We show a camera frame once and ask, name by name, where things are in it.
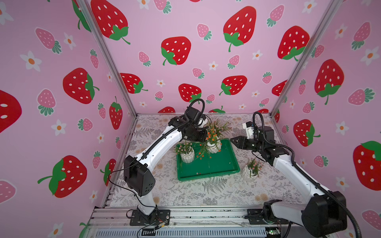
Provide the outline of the pink flower pot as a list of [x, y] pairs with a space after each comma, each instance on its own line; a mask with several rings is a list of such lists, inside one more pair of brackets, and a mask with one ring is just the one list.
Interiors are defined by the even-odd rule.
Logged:
[[195, 152], [191, 142], [179, 143], [175, 147], [175, 152], [186, 164], [194, 161]]
[[249, 161], [242, 169], [241, 176], [245, 182], [254, 182], [263, 168], [263, 161], [259, 159], [253, 159]]

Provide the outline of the orange flower potted plant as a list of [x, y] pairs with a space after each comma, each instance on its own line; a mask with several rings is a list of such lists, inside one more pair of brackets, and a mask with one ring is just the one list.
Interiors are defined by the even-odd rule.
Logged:
[[222, 136], [224, 129], [214, 122], [207, 129], [206, 137], [203, 142], [199, 144], [199, 152], [196, 152], [196, 158], [202, 159], [204, 157], [211, 157], [212, 154], [216, 154], [221, 151], [222, 142], [220, 136]]

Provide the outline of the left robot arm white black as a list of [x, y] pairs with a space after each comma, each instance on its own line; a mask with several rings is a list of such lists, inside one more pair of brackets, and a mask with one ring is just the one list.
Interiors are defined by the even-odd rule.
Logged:
[[138, 200], [138, 211], [145, 216], [156, 210], [152, 189], [156, 180], [152, 174], [162, 157], [184, 138], [193, 142], [202, 142], [206, 138], [208, 117], [202, 115], [191, 120], [185, 115], [172, 118], [163, 133], [142, 153], [127, 156], [124, 160], [124, 181]]

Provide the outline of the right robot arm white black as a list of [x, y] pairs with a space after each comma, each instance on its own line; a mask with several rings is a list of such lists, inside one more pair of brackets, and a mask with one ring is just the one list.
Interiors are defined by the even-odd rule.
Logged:
[[261, 217], [267, 222], [284, 219], [303, 226], [313, 237], [319, 238], [347, 229], [346, 199], [340, 192], [332, 192], [312, 179], [293, 160], [293, 153], [285, 145], [276, 144], [271, 127], [258, 128], [252, 122], [243, 124], [245, 136], [230, 141], [239, 149], [258, 152], [261, 157], [284, 176], [301, 193], [304, 205], [292, 205], [274, 199], [264, 203]]

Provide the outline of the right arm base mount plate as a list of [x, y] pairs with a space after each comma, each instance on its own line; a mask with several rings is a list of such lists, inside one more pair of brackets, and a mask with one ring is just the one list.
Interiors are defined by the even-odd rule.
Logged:
[[261, 209], [248, 209], [247, 215], [244, 216], [245, 219], [249, 220], [251, 225], [272, 225], [281, 224], [288, 225], [289, 221], [281, 218], [276, 218], [269, 212]]

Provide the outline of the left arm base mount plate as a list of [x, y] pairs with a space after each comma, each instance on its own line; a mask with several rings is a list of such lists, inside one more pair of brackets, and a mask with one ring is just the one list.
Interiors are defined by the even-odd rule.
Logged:
[[171, 210], [154, 209], [150, 215], [145, 215], [140, 210], [133, 210], [130, 218], [130, 226], [167, 226], [170, 222]]

